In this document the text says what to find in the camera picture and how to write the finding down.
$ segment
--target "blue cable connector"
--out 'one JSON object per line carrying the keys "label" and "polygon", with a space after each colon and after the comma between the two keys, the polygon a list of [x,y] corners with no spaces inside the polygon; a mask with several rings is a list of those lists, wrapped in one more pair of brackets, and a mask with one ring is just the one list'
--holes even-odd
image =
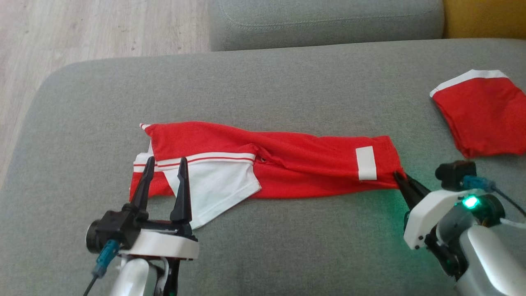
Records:
{"label": "blue cable connector", "polygon": [[88,288],[84,292],[84,296],[87,296],[89,291],[92,289],[93,284],[97,279],[101,279],[106,274],[110,262],[115,258],[119,252],[120,246],[116,240],[109,240],[105,245],[102,251],[97,258],[97,265],[93,268],[92,275],[93,279],[89,283]]}
{"label": "blue cable connector", "polygon": [[465,189],[482,189],[488,193],[495,191],[495,182],[477,176],[464,176],[462,186]]}

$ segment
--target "gray upholstery fabric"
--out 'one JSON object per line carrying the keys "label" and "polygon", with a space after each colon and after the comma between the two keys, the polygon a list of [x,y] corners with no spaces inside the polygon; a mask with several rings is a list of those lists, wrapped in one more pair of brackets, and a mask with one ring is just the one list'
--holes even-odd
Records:
{"label": "gray upholstery fabric", "polygon": [[[82,294],[96,259],[86,228],[127,201],[132,161],[148,147],[140,122],[387,134],[407,172],[436,190],[438,164],[462,156],[429,91],[472,68],[500,69],[526,89],[524,60],[525,41],[436,40],[67,66],[38,91],[0,195],[2,295]],[[524,156],[477,165],[526,203]],[[172,206],[153,199],[150,217],[167,219]],[[181,265],[180,295],[453,295],[435,258],[405,245],[406,209],[395,190],[244,201],[195,232],[200,258]],[[526,264],[526,233],[497,230]],[[108,293],[116,274],[93,295]]]}
{"label": "gray upholstery fabric", "polygon": [[441,38],[442,0],[213,0],[213,51]]}

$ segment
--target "black cable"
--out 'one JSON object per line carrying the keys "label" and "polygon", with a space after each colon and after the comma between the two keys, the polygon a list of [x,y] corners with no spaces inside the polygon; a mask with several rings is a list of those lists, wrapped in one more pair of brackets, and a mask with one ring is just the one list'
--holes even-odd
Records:
{"label": "black cable", "polygon": [[93,279],[92,281],[89,283],[88,285],[88,288],[86,289],[86,291],[84,292],[84,296],[88,296],[88,293],[89,291],[92,289],[93,287],[93,284],[95,283],[95,281],[98,279],[98,277],[96,275],[93,276]]}
{"label": "black cable", "polygon": [[179,278],[179,264],[181,263],[178,259],[169,259],[168,266],[170,274],[166,279],[164,288],[164,296],[177,296],[178,290],[178,278]]}
{"label": "black cable", "polygon": [[495,190],[495,192],[497,192],[500,196],[502,196],[505,200],[507,200],[509,203],[511,203],[517,210],[519,210],[519,212],[521,212],[521,214],[526,217],[526,212],[524,211],[523,208],[521,208],[521,206],[519,206],[516,202],[514,202],[509,196],[507,196],[506,194],[504,194],[504,192],[500,191],[496,186],[492,186],[491,187],[493,190]]}

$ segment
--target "robotic arm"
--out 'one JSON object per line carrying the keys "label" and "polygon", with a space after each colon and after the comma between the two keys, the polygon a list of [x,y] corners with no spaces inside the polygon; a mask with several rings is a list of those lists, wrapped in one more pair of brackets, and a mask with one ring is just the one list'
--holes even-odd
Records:
{"label": "robotic arm", "polygon": [[409,207],[405,242],[412,250],[430,250],[457,281],[458,295],[525,295],[526,272],[490,229],[507,221],[501,202],[490,194],[502,192],[477,177],[475,163],[441,165],[436,177],[443,190],[433,192],[408,175],[394,176]]}
{"label": "robotic arm", "polygon": [[155,159],[150,157],[130,203],[119,212],[107,211],[89,226],[86,246],[91,253],[99,253],[99,258],[84,296],[104,276],[115,256],[122,261],[111,296],[175,296],[180,261],[197,259],[199,244],[190,227],[187,160],[181,159],[180,185],[170,221],[148,219],[146,206],[154,166]]}

